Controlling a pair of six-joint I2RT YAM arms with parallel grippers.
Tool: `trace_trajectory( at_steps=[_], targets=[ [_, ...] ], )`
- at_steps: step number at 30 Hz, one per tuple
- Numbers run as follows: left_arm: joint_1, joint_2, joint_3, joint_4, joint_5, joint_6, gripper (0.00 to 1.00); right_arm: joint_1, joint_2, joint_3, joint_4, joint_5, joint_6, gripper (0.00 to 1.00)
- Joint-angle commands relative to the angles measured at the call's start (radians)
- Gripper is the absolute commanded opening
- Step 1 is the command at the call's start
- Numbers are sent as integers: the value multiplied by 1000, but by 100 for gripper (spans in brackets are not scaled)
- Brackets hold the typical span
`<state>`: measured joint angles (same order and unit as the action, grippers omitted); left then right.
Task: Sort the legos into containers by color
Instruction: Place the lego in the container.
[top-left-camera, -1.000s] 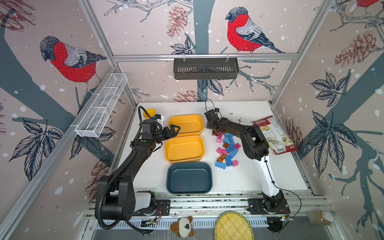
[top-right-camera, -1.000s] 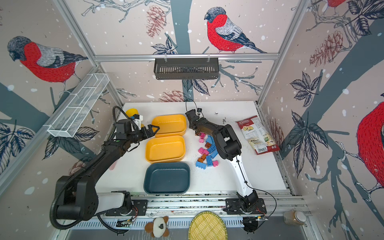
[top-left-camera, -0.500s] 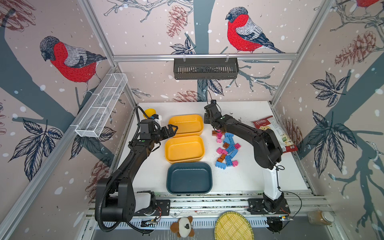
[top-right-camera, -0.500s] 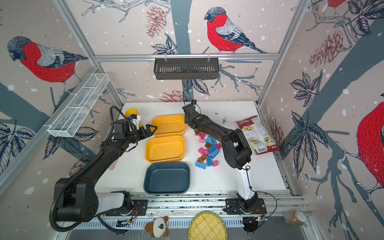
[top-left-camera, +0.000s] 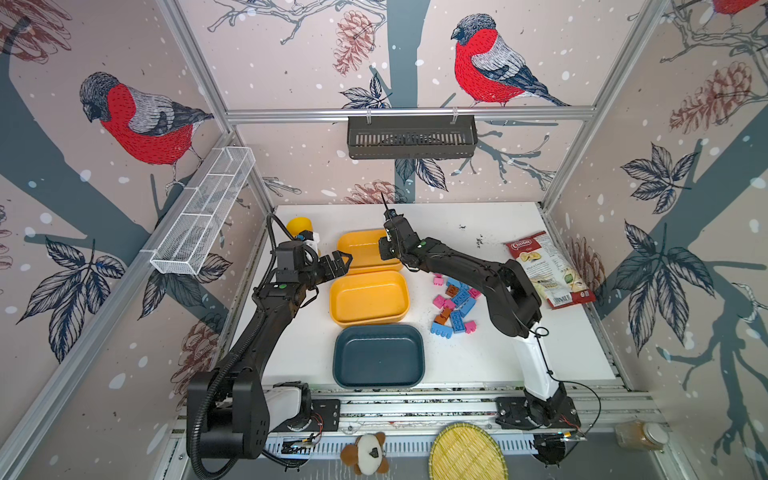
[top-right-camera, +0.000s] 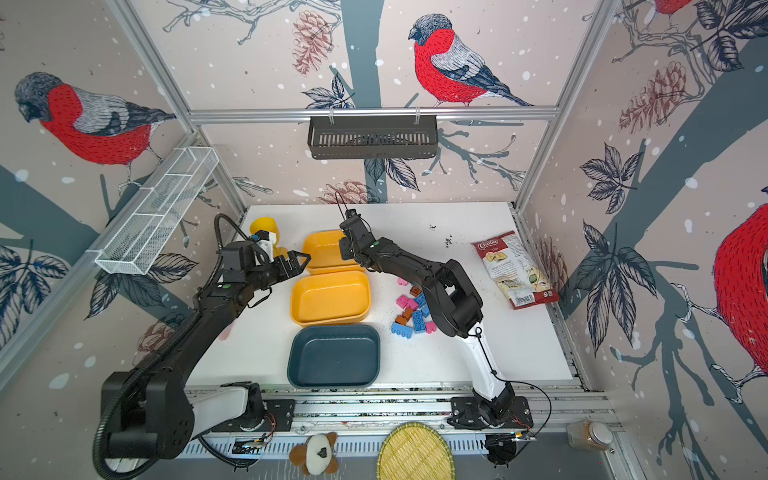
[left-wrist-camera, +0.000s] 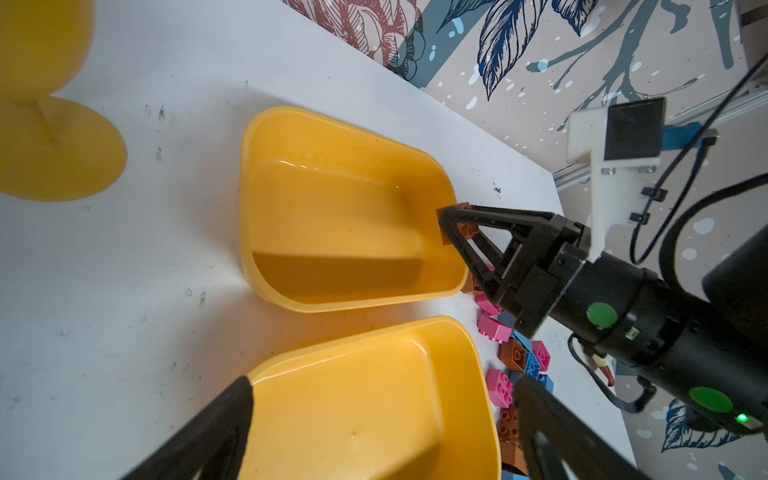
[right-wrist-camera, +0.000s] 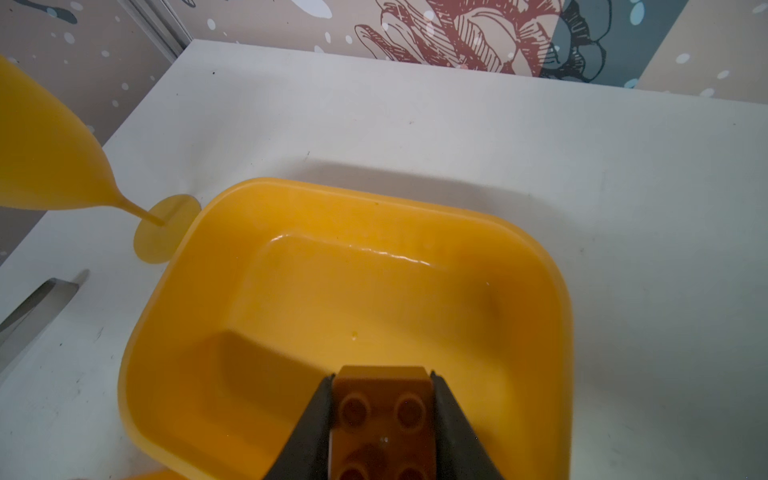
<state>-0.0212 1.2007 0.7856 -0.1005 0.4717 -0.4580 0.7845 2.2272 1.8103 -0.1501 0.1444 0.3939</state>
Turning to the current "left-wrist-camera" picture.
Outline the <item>pink lego brick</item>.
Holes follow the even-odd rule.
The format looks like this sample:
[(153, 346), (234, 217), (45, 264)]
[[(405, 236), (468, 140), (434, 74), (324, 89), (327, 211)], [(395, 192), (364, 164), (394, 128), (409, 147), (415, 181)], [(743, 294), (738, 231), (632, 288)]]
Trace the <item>pink lego brick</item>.
[(485, 294), (474, 292), (473, 295), (476, 305), (481, 309), (484, 315), (488, 317), (498, 317), (501, 314), (502, 309), (493, 304)]
[(485, 314), (478, 317), (477, 328), (480, 334), (498, 344), (508, 342), (512, 335), (510, 327)]
[(513, 403), (514, 385), (503, 370), (489, 368), (486, 373), (486, 387), (491, 403), (506, 409)]

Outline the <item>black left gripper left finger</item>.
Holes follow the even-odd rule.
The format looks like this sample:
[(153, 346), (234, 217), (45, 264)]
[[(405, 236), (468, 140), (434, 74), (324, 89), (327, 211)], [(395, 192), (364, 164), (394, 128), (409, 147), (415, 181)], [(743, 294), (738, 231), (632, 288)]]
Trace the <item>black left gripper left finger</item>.
[(236, 479), (243, 464), (254, 398), (237, 378), (127, 479)]

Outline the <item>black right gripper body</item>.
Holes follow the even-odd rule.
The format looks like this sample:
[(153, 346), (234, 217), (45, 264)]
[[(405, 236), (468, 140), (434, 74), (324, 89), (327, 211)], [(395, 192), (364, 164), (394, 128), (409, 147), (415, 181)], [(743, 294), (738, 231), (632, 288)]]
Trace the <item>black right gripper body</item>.
[(512, 240), (494, 263), (491, 298), (532, 337), (586, 262), (591, 229), (550, 212), (504, 212)]

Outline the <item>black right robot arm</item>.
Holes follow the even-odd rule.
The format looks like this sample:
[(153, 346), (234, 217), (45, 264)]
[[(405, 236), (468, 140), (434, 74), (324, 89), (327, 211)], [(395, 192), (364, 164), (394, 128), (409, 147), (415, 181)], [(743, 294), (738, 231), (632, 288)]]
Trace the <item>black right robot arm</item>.
[(718, 265), (698, 298), (613, 255), (590, 260), (589, 229), (551, 212), (461, 204), (438, 220), (523, 336), (553, 319), (683, 401), (696, 426), (766, 431), (765, 231)]

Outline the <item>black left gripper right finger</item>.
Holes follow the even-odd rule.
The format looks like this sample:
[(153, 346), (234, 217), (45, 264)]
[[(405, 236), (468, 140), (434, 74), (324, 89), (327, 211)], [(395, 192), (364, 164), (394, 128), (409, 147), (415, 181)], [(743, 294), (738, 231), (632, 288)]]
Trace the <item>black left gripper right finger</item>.
[(531, 479), (645, 479), (550, 392), (525, 376), (515, 386), (519, 441)]

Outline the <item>brown lego brick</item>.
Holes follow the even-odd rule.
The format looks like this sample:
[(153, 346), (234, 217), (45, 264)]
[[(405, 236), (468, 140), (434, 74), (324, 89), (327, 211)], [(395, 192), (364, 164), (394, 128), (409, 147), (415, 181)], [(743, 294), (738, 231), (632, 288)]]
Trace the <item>brown lego brick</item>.
[[(455, 204), (455, 207), (461, 210), (474, 209), (474, 207), (468, 202)], [(480, 229), (476, 224), (457, 223), (456, 227), (458, 228), (458, 231), (463, 235), (463, 237), (467, 240), (472, 240), (473, 237), (480, 232)], [(444, 232), (441, 232), (441, 241), (443, 245), (451, 244), (449, 237)]]
[(502, 444), (519, 443), (520, 427), (516, 410), (513, 405), (500, 410), (500, 420), (497, 425), (497, 432)]
[(524, 373), (528, 349), (519, 341), (510, 339), (500, 347), (498, 358), (513, 373)]

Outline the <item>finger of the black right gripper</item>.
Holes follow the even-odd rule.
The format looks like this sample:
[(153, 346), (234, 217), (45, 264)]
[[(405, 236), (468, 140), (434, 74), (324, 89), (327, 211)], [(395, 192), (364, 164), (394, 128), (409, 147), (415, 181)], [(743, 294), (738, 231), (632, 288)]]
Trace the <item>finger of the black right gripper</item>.
[(497, 306), (505, 305), (508, 283), (504, 280), (510, 262), (510, 236), (495, 238), (485, 230), (470, 237), (450, 231), (446, 238), (467, 265), (478, 288)]
[(555, 217), (552, 212), (472, 206), (473, 210), (461, 210), (455, 205), (439, 209), (437, 218), (442, 232), (448, 237), (463, 236), (456, 224), (469, 223), (476, 224), (479, 229), (487, 227), (509, 231), (513, 236), (527, 236), (535, 226), (547, 225)]

